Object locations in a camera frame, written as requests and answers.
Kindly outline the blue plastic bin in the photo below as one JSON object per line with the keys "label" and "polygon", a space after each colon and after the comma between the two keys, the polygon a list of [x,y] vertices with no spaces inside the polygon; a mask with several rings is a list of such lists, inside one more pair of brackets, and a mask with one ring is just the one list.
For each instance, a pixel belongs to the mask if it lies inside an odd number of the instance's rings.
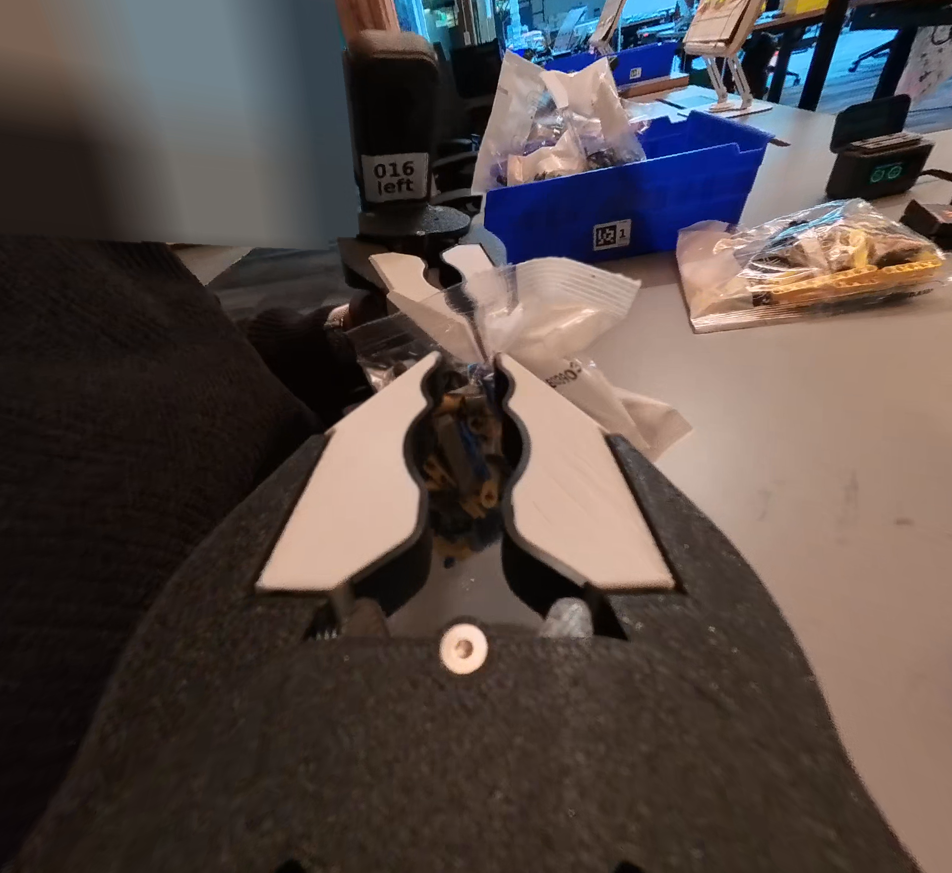
{"label": "blue plastic bin", "polygon": [[622,88],[638,82],[668,78],[678,47],[679,42],[674,40],[634,46],[616,53],[602,55],[587,51],[553,57],[544,65],[544,69],[574,73],[580,72],[600,59],[607,59],[612,64],[612,74],[616,85]]}
{"label": "blue plastic bin", "polygon": [[483,225],[519,263],[673,251],[703,222],[739,224],[772,135],[704,112],[654,120],[640,162],[490,191]]}

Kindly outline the black pole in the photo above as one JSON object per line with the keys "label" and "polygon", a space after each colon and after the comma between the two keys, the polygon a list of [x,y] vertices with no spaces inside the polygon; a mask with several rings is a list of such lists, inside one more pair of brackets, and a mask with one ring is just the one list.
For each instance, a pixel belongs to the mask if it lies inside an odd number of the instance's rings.
{"label": "black pole", "polygon": [[828,0],[798,107],[815,111],[825,88],[850,0]]}

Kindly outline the clear bag of yellow beams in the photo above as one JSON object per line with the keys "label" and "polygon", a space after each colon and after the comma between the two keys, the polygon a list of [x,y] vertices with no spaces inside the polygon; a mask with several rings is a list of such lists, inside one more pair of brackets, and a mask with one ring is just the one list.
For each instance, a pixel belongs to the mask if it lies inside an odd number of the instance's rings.
{"label": "clear bag of yellow beams", "polygon": [[896,304],[950,287],[950,256],[865,200],[837,200],[740,230],[683,229],[688,318],[714,333]]}

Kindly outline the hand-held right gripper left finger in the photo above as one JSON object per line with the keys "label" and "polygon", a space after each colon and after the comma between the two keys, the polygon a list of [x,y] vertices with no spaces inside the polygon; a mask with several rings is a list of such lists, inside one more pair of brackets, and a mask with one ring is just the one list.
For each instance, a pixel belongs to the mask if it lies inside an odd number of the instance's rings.
{"label": "hand-held right gripper left finger", "polygon": [[441,363],[431,352],[327,431],[256,593],[324,596],[340,619],[369,600],[389,620],[422,590],[427,491],[413,433],[433,409]]}

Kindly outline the small clear parts bag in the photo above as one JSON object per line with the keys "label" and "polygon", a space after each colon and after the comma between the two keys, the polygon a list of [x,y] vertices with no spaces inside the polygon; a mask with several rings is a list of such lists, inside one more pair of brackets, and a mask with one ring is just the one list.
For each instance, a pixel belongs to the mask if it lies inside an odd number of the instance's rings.
{"label": "small clear parts bag", "polygon": [[350,332],[376,389],[431,352],[443,356],[420,464],[436,548],[455,558],[481,552],[505,533],[501,499],[519,450],[507,434],[498,357],[513,357],[649,462],[691,430],[678,411],[619,389],[589,359],[592,345],[628,316],[638,282],[560,258],[496,268],[490,304],[453,308],[470,324],[468,360],[450,356],[389,301],[389,315]]}

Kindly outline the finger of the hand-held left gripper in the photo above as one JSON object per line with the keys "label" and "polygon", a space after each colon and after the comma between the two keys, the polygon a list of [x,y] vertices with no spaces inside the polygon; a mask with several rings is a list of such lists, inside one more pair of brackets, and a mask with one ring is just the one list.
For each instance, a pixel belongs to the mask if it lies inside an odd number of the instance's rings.
{"label": "finger of the hand-held left gripper", "polygon": [[397,252],[371,255],[387,300],[456,360],[470,358],[470,324],[426,277],[424,260]]}
{"label": "finger of the hand-held left gripper", "polygon": [[497,295],[497,268],[481,245],[448,248],[443,263],[460,277],[445,291],[450,308],[486,306]]}

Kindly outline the crumpled clear parts bag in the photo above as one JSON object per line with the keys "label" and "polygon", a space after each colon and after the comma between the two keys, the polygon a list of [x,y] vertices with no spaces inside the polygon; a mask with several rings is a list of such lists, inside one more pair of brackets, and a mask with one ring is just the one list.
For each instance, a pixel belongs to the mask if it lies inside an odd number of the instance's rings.
{"label": "crumpled clear parts bag", "polygon": [[601,57],[565,72],[506,52],[472,191],[484,196],[645,161],[640,135],[650,120],[625,107],[612,65]]}

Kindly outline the black device with red mark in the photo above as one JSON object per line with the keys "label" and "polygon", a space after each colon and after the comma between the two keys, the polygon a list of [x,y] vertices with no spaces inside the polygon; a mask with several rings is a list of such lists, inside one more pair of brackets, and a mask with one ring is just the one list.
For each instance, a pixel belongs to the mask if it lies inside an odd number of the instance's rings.
{"label": "black device with red mark", "polygon": [[908,229],[951,252],[951,205],[911,200],[899,218]]}

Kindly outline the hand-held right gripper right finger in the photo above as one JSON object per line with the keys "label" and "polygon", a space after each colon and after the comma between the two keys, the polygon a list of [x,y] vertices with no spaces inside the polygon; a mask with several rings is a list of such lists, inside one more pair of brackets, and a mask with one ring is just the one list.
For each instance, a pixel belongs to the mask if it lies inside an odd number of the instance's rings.
{"label": "hand-held right gripper right finger", "polygon": [[540,618],[565,598],[598,618],[610,597],[676,592],[620,459],[627,440],[513,357],[498,357],[496,370],[519,450],[501,499],[502,566],[516,597]]}

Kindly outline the wooden book stand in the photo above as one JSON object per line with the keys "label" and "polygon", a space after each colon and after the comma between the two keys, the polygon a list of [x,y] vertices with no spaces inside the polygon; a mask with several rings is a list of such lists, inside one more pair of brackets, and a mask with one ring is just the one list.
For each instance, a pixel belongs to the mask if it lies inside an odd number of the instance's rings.
{"label": "wooden book stand", "polygon": [[768,67],[775,51],[770,40],[765,46],[755,45],[722,57],[715,56],[710,45],[693,49],[701,55],[710,87],[717,97],[707,106],[707,111],[738,118],[771,110],[773,105],[767,100]]}

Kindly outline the black charging case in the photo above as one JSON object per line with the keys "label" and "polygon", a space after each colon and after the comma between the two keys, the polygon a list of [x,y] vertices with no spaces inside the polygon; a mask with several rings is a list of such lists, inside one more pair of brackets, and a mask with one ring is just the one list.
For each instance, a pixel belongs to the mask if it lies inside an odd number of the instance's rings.
{"label": "black charging case", "polygon": [[934,141],[908,132],[908,94],[851,105],[836,117],[829,144],[834,156],[829,200],[877,200],[911,189],[925,169]]}

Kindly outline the white printed tote bag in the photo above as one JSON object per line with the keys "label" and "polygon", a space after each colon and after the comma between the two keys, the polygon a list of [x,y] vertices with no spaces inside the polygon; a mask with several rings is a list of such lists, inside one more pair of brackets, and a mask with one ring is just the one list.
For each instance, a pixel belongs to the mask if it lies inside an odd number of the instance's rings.
{"label": "white printed tote bag", "polygon": [[931,95],[951,76],[951,25],[930,25],[918,29],[909,58],[898,80],[896,94],[917,104]]}

